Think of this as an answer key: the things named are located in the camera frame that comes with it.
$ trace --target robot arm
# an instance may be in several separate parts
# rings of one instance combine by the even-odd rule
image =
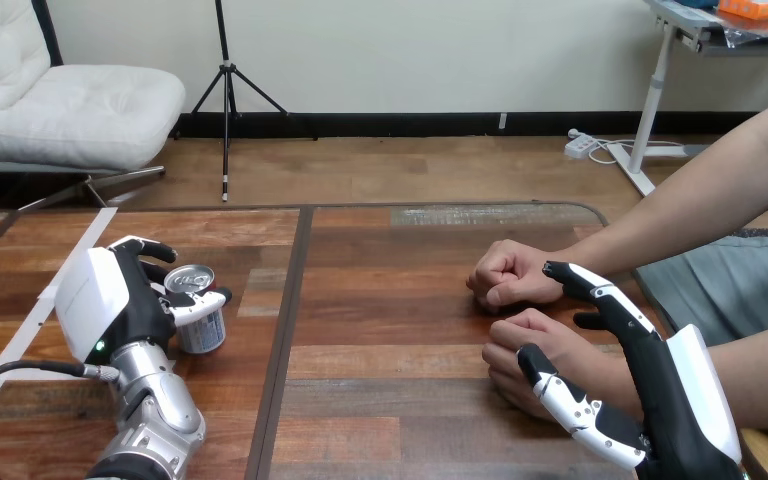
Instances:
[[[167,269],[140,255],[177,258],[163,243],[125,237],[85,252],[55,297],[72,355],[116,371],[108,381],[119,433],[87,478],[181,480],[206,435],[204,417],[166,350],[177,327],[219,310],[231,292],[166,293],[152,284],[163,285]]]
[[[534,393],[552,416],[596,454],[641,479],[742,478],[737,430],[701,335],[694,326],[666,342],[654,325],[608,280],[567,263],[547,262],[543,272],[564,293],[596,305],[577,314],[582,328],[614,334],[641,400],[641,427],[560,377],[535,345],[517,353]]]

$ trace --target white wall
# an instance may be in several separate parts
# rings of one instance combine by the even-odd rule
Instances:
[[[48,1],[66,63],[170,71],[187,87],[185,110],[217,71],[211,0]],[[661,39],[642,0],[224,6],[232,61],[296,112],[640,110]],[[665,110],[768,105],[768,59],[702,59],[680,45],[673,59]],[[240,110],[272,111],[242,82],[237,86]],[[205,111],[222,110],[218,92]]]

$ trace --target human arm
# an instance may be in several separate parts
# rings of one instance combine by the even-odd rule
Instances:
[[[622,357],[603,353],[587,340],[542,313],[529,309],[495,322],[482,357],[502,396],[532,415],[547,412],[519,370],[516,350],[534,343],[559,373],[603,400],[642,418],[640,399]],[[768,330],[708,349],[738,427],[768,428]]]
[[[488,308],[561,296],[546,260],[606,276],[704,245],[768,209],[768,109],[679,169],[618,221],[577,244],[544,252],[505,240],[478,262],[467,286]]]
[[[600,275],[709,243],[768,210],[768,109],[667,178],[628,214],[559,252]]]

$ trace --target can lid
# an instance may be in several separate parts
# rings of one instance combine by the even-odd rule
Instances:
[[[216,275],[204,265],[184,265],[169,272],[163,286],[172,293],[199,292],[213,283]]]

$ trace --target aluminum can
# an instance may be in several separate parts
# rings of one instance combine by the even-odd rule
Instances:
[[[216,274],[204,265],[184,265],[169,272],[163,286],[171,293],[202,294],[216,288]],[[216,350],[226,336],[222,309],[179,327],[177,333],[178,345],[187,353],[201,354]]]

